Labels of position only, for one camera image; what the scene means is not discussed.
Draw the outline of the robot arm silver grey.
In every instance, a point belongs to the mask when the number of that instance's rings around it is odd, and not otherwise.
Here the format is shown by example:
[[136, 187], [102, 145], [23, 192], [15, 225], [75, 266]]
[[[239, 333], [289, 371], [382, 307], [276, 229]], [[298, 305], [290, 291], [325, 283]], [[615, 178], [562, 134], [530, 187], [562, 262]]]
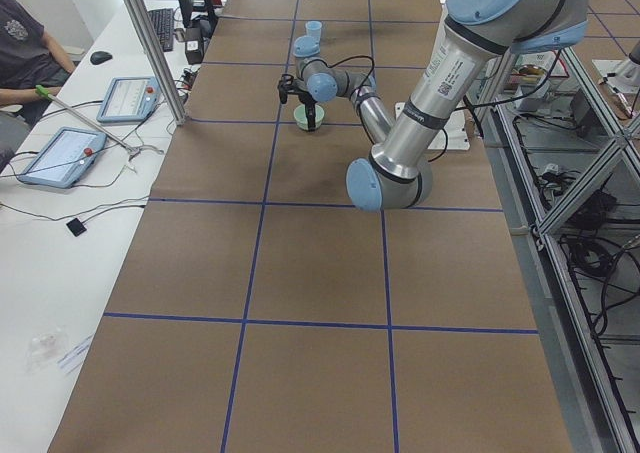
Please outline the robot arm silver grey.
[[349, 99], [373, 139], [368, 157], [354, 160], [347, 169], [351, 202], [364, 211], [422, 202], [432, 188], [425, 152], [485, 64], [508, 51], [545, 52], [580, 42], [588, 2], [446, 0], [444, 38], [398, 117], [386, 110], [373, 82], [328, 66], [320, 57], [318, 41], [297, 38], [295, 86], [315, 103]]

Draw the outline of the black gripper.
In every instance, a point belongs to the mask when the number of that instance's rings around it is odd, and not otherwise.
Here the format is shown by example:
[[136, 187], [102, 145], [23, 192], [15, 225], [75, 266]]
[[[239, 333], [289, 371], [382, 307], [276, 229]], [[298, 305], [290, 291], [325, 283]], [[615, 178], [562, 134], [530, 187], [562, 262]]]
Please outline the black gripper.
[[316, 123], [316, 101], [308, 91], [299, 90], [296, 95], [299, 101], [304, 105], [305, 118], [307, 120], [307, 130], [315, 131]]

